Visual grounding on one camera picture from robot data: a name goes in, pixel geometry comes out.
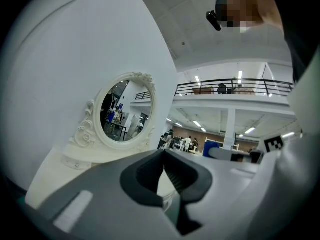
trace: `brown furniture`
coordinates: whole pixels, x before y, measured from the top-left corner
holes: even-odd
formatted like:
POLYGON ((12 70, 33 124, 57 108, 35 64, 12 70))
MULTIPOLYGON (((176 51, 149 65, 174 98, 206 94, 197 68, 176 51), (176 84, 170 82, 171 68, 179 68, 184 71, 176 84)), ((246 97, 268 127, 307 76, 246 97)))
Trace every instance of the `brown furniture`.
MULTIPOLYGON (((192 88, 192 91, 195 95, 200 95, 200 88, 192 88)), ((201 88, 201 95, 203 94, 213 94, 214 89, 212 87, 203 87, 201 88)))

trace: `mirror frame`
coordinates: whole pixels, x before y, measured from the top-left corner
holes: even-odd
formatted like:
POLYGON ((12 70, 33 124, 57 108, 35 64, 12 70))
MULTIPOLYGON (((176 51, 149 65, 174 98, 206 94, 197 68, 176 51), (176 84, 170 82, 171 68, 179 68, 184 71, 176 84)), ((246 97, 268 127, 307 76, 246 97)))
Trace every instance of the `mirror frame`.
POLYGON ((150 136, 153 133, 154 125, 157 117, 157 96, 156 96, 156 88, 155 84, 153 83, 152 76, 150 74, 145 74, 142 72, 132 72, 122 74, 119 77, 115 78, 112 82, 108 84, 107 88, 103 88, 95 99, 94 109, 93 109, 93 126, 96 132, 97 137, 100 141, 107 147, 116 149, 116 150, 129 150, 132 148, 137 148, 137 146, 149 144, 150 136), (128 141, 115 141, 109 138, 104 130, 102 129, 100 114, 102 104, 108 94, 108 92, 118 83, 121 81, 134 81, 136 83, 144 85, 150 93, 150 102, 151 102, 151 110, 148 119, 148 125, 146 128, 143 128, 142 132, 137 135, 135 138, 128 140, 128 141))

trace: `person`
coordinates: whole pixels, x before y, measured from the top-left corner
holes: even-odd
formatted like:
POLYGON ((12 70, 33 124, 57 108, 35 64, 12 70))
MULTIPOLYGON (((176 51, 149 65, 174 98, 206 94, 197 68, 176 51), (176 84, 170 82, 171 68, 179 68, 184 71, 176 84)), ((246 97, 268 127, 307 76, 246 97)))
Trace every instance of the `person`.
POLYGON ((174 132, 170 131, 169 135, 166 137, 166 139, 163 140, 165 142, 165 146, 164 146, 165 150, 170 148, 171 141, 173 140, 173 138, 174 138, 174 132))
POLYGON ((217 92, 218 94, 227 94, 227 86, 224 83, 220 83, 217 92))
POLYGON ((111 123, 115 115, 116 115, 115 111, 112 108, 110 108, 107 112, 107 120, 111 123))
POLYGON ((192 145, 190 146, 189 150, 195 150, 197 146, 198 146, 198 140, 197 138, 194 138, 194 141, 192 142, 192 145))
POLYGON ((185 138, 185 146, 184 146, 184 150, 186 152, 189 152, 189 148, 190 148, 190 143, 191 143, 191 136, 189 136, 189 138, 185 138))
POLYGON ((105 128, 108 112, 114 100, 115 100, 115 96, 110 90, 108 94, 105 96, 101 106, 100 120, 101 120, 102 129, 105 128))
POLYGON ((162 148, 162 146, 165 144, 165 136, 164 135, 162 135, 161 136, 161 139, 160 139, 160 141, 159 141, 159 145, 158 145, 158 148, 157 148, 157 150, 160 150, 161 148, 162 148))
POLYGON ((113 119, 114 122, 118 124, 121 121, 121 116, 122 114, 121 114, 121 111, 119 110, 119 107, 118 106, 115 107, 115 115, 113 119))
POLYGON ((216 0, 215 17, 222 27, 251 28, 268 24, 280 29, 291 52, 293 81, 308 68, 320 43, 318 0, 216 0))
POLYGON ((142 123, 142 120, 140 123, 136 126, 138 134, 141 133, 142 129, 144 128, 144 124, 142 123))

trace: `gray plastic part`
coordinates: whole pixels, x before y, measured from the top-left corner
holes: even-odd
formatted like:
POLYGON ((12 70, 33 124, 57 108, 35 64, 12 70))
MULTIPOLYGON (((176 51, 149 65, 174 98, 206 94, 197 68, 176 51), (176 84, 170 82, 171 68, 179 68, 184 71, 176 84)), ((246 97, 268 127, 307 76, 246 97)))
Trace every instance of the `gray plastic part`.
POLYGON ((213 147, 209 150, 209 156, 218 160, 231 161, 232 155, 242 155, 247 159, 248 162, 251 162, 251 156, 249 154, 217 147, 213 147))
MULTIPOLYGON (((210 171, 213 183, 204 198, 186 206, 191 220, 202 225, 186 240, 272 238, 297 214, 320 176, 320 136, 306 136, 282 151, 264 155, 262 163, 238 163, 176 151, 210 171)), ((162 208, 134 202, 120 185, 125 168, 155 151, 96 166, 59 189, 39 208, 47 220, 82 190, 93 193, 73 236, 81 239, 180 239, 162 208)))

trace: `ceiling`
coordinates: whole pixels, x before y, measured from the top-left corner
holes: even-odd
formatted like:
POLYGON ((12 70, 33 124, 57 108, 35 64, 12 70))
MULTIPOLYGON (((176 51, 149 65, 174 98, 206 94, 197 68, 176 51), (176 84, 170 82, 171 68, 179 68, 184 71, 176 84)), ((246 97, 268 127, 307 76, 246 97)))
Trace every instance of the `ceiling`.
MULTIPOLYGON (((138 106, 142 113, 150 115, 149 106, 138 106)), ((197 121, 207 133, 225 135, 227 131, 228 110, 207 107, 171 107, 168 119, 182 125, 184 128, 201 131, 194 121, 197 121)), ((248 110, 236 110, 235 133, 244 135, 243 140, 258 141, 262 137, 284 135, 295 132, 300 135, 301 127, 295 116, 276 113, 266 113, 248 110), (255 130, 250 134, 245 132, 251 127, 255 130)))
POLYGON ((155 19, 175 61, 226 44, 240 48, 250 46, 249 54, 254 53, 257 46, 288 50, 281 31, 271 26, 251 28, 245 33, 240 33, 239 28, 216 31, 206 19, 206 12, 214 10, 216 0, 143 1, 155 19))
POLYGON ((178 73, 178 84, 196 82, 195 76, 200 81, 238 78, 239 71, 242 71, 243 79, 259 79, 265 65, 262 62, 239 62, 199 67, 178 73))

